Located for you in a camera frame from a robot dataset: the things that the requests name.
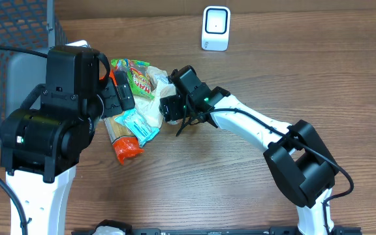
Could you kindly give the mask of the green lid jar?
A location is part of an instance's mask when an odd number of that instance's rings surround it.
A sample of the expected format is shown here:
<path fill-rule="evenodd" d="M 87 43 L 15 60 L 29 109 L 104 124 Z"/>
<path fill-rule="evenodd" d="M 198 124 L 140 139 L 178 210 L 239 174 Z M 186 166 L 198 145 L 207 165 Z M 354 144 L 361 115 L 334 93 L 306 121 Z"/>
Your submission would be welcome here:
<path fill-rule="evenodd" d="M 167 121 L 167 123 L 170 124 L 170 125 L 181 125 L 182 121 L 183 121 L 183 119 L 177 119 L 177 120 Z"/>

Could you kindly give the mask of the red snack packet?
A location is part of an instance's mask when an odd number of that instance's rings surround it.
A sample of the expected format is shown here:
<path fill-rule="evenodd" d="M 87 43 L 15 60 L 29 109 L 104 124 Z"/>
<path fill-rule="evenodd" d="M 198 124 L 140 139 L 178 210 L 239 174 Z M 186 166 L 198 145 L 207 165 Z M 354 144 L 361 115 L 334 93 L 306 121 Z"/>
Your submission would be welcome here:
<path fill-rule="evenodd" d="M 118 161 L 123 165 L 124 159 L 135 157 L 144 150 L 139 146 L 138 139 L 128 130 L 128 128 L 115 122 L 115 118 L 121 116 L 124 112 L 113 117 L 103 118 L 112 147 L 116 153 Z"/>

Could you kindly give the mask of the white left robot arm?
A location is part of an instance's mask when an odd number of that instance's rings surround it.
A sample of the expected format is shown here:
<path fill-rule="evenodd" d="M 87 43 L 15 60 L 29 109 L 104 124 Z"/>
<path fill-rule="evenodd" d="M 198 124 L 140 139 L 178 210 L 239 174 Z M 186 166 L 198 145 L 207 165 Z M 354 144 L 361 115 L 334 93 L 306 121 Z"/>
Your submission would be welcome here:
<path fill-rule="evenodd" d="M 134 108 L 124 74 L 99 74 L 107 57 L 84 40 L 54 46 L 46 78 L 0 127 L 12 234 L 63 234 L 81 152 L 99 120 Z"/>

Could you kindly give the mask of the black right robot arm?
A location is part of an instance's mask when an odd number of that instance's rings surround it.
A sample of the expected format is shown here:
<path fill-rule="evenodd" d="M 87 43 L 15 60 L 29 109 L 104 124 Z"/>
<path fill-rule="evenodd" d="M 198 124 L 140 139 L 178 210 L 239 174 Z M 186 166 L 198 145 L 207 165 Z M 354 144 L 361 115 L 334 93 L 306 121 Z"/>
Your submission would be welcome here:
<path fill-rule="evenodd" d="M 173 70 L 168 82 L 176 93 L 161 99 L 165 121 L 180 121 L 181 130 L 209 123 L 242 137 L 263 153 L 275 184 L 296 205 L 299 233 L 333 233 L 329 205 L 338 165 L 311 124 L 269 118 L 221 87 L 210 89 L 190 65 Z"/>

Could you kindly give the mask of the teal snack packet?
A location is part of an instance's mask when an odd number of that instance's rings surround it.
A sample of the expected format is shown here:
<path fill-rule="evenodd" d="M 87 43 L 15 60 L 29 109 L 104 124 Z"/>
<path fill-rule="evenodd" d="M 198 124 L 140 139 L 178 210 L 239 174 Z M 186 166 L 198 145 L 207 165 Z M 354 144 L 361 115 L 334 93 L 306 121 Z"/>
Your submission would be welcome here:
<path fill-rule="evenodd" d="M 145 118 L 139 114 L 137 109 L 125 111 L 121 116 L 116 117 L 115 122 L 128 128 L 138 139 L 140 147 L 153 140 L 159 133 L 159 128 L 151 127 Z"/>

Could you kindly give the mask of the beige paper bag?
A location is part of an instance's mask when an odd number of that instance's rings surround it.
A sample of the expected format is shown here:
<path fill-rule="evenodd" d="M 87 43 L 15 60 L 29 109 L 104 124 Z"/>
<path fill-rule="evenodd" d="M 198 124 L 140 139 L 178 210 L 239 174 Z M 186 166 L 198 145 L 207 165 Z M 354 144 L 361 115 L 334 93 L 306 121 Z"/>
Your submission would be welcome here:
<path fill-rule="evenodd" d="M 144 117 L 150 127 L 161 128 L 164 116 L 159 110 L 160 99 L 176 94 L 174 84 L 168 81 L 168 74 L 165 70 L 158 69 L 154 66 L 147 68 L 147 76 L 152 84 L 153 100 L 136 96 L 135 108 L 138 113 Z"/>

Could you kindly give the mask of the green snack packet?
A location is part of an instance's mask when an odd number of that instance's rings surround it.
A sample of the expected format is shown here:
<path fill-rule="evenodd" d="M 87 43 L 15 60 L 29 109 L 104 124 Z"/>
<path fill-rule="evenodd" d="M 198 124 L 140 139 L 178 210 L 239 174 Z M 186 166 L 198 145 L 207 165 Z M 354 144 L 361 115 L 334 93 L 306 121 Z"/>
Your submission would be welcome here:
<path fill-rule="evenodd" d="M 150 63 L 134 59 L 112 59 L 111 65 L 116 71 L 126 72 L 133 95 L 153 100 L 152 84 L 147 75 Z"/>

